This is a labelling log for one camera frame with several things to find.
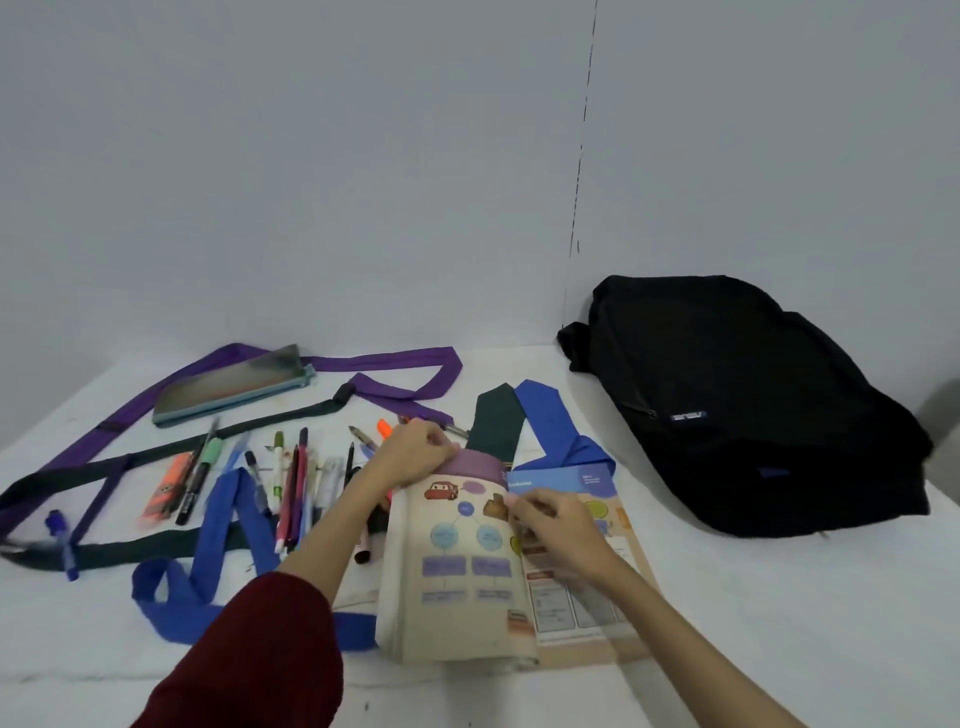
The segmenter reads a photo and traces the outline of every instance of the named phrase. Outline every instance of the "zipper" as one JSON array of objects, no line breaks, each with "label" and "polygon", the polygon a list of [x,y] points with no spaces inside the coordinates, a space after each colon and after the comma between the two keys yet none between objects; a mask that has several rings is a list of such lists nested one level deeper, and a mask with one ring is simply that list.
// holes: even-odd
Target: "zipper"
[{"label": "zipper", "polygon": [[[610,319],[607,317],[607,307],[604,305],[599,306],[600,318],[603,319],[603,322],[606,324],[607,331],[610,332],[610,336],[607,337],[607,340],[610,342],[611,349],[613,354],[619,360],[620,368],[624,372],[630,372],[630,362],[627,360],[626,354],[620,348],[620,342],[616,340],[616,336],[613,335],[613,329],[610,325]],[[651,420],[657,420],[660,418],[660,415],[657,414],[657,410],[650,406],[650,403],[647,401],[643,395],[640,394],[640,390],[636,387],[636,382],[634,382],[633,377],[630,377],[630,384],[632,393],[634,395],[635,402],[621,402],[621,404],[629,410],[634,412],[639,412],[641,415],[649,417]]]}]

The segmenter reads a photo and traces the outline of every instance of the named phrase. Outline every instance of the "blue circle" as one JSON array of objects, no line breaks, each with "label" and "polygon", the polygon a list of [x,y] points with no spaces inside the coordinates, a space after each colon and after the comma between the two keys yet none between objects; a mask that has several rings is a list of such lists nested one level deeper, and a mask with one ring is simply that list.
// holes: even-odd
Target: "blue circle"
[{"label": "blue circle", "polygon": [[477,528],[477,542],[487,551],[496,551],[503,546],[503,536],[491,525]]},{"label": "blue circle", "polygon": [[457,543],[457,527],[453,523],[437,523],[430,531],[430,542],[441,550]]}]

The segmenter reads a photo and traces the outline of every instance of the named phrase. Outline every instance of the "white table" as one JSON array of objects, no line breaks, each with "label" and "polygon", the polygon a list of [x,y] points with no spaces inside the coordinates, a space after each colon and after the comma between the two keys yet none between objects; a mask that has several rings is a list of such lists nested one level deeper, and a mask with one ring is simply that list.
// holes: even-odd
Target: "white table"
[{"label": "white table", "polygon": [[[811,726],[934,726],[960,715],[960,511],[932,486],[933,513],[786,540],[712,533],[673,498],[590,376],[573,375],[552,346],[461,352],[464,371],[438,408],[469,425],[477,394],[532,378],[557,387],[580,431],[619,463],[616,483],[666,597],[738,666]],[[43,465],[92,425],[186,359],[131,360],[91,382],[0,454],[0,482]],[[418,386],[425,370],[377,373]],[[225,425],[326,399],[348,375],[321,374],[294,393],[231,410]],[[322,455],[341,454],[347,424],[383,412],[355,399],[309,423]],[[295,426],[286,429],[293,431]],[[145,418],[103,457],[167,442],[203,421],[157,430]],[[256,448],[273,430],[254,433]],[[535,442],[521,440],[522,448]],[[130,473],[91,528],[89,541],[138,535],[135,517],[162,466]],[[50,501],[79,517],[97,485]],[[43,533],[47,507],[15,535]],[[228,556],[218,603],[252,573]],[[123,726],[184,652],[154,634],[130,599],[132,567],[62,576],[0,564],[0,722]],[[550,673],[477,674],[469,666],[403,669],[375,654],[347,660],[348,688],[336,724],[692,725],[650,661]]]}]

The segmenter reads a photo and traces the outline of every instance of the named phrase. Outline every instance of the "backpack logo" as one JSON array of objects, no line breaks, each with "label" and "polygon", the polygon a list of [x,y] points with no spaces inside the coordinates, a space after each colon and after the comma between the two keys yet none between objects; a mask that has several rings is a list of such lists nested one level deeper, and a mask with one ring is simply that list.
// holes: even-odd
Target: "backpack logo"
[{"label": "backpack logo", "polygon": [[670,415],[670,419],[678,423],[683,420],[700,420],[706,416],[707,413],[704,410],[700,410],[699,412],[685,412],[683,415]]}]

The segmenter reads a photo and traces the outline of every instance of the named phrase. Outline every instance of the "purple box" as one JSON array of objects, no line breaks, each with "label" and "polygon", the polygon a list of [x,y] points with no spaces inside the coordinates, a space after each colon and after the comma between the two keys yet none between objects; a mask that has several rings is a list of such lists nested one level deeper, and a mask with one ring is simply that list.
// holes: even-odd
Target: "purple box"
[{"label": "purple box", "polygon": [[509,579],[514,573],[510,570],[510,561],[495,559],[491,556],[471,556],[470,567],[475,576],[502,576]]},{"label": "purple box", "polygon": [[466,556],[424,556],[424,576],[466,576]]}]

